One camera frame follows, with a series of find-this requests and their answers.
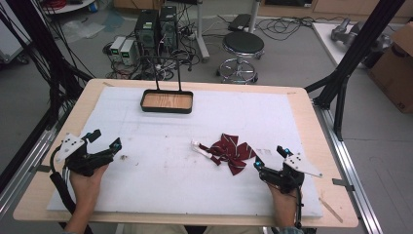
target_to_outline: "black metal pole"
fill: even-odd
[[[341,130],[346,89],[350,76],[368,54],[373,43],[392,20],[404,1],[405,0],[379,1],[354,43],[337,65],[337,68],[329,76],[305,88],[309,93],[324,86],[321,94],[314,99],[314,105],[325,109],[328,109],[331,102],[338,96],[334,116],[334,133],[340,140],[343,140]]]

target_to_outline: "gray floor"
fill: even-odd
[[[120,20],[111,10],[97,14],[78,11],[60,19],[62,22],[88,19],[87,22],[107,25],[95,38],[70,44],[96,77],[104,77],[111,71],[109,60],[101,51],[103,46],[113,41],[116,35],[129,34],[134,28],[133,20]],[[206,28],[217,21],[220,19],[205,19]],[[215,29],[225,27],[223,23],[214,25]],[[225,30],[209,33],[222,34]],[[260,31],[256,34],[264,40],[266,52],[261,60],[251,61],[259,72],[256,85],[306,87],[334,69],[333,62],[310,28],[300,28],[285,41],[274,41]],[[221,49],[221,39],[206,37],[205,40],[210,52],[209,62],[195,65],[192,72],[182,69],[183,81],[220,83],[215,70],[231,56]],[[318,93],[315,91],[310,97],[314,98]],[[48,86],[32,63],[5,66],[0,71],[0,94],[0,138],[3,142],[0,170],[3,171],[47,110],[49,98]],[[343,138],[384,233],[413,233],[413,205],[409,203],[413,200],[413,186],[409,182],[413,177],[412,130],[413,115],[400,113],[369,79],[366,70],[356,70],[348,85]],[[0,233],[59,232],[56,223],[13,220],[16,202],[0,220]],[[95,233],[114,233],[115,224],[94,224],[93,229]],[[364,233],[364,229],[360,224],[353,229],[320,228],[318,231],[321,234],[332,232]]]

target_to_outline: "metal stool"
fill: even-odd
[[[216,75],[222,77],[222,83],[225,81],[242,84],[257,82],[258,73],[254,66],[243,58],[261,59],[264,54],[262,39],[249,32],[236,31],[224,37],[222,46],[228,53],[237,56],[237,58],[222,62],[216,71]]]

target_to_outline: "red fabric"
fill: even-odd
[[[238,136],[229,136],[222,134],[221,140],[213,144],[210,148],[200,144],[200,148],[212,154],[211,160],[215,162],[228,162],[228,166],[233,176],[240,173],[246,163],[243,160],[250,159],[256,156],[256,153],[246,143],[238,145]]]

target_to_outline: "person's arm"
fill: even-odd
[[[64,232],[83,234],[100,191],[100,182],[109,165],[94,170],[90,177],[70,172],[70,182],[76,196],[76,209],[64,228]]]
[[[296,190],[282,194],[275,185],[268,184],[273,195],[274,219],[280,234],[302,234],[303,231],[294,226],[297,208]]]

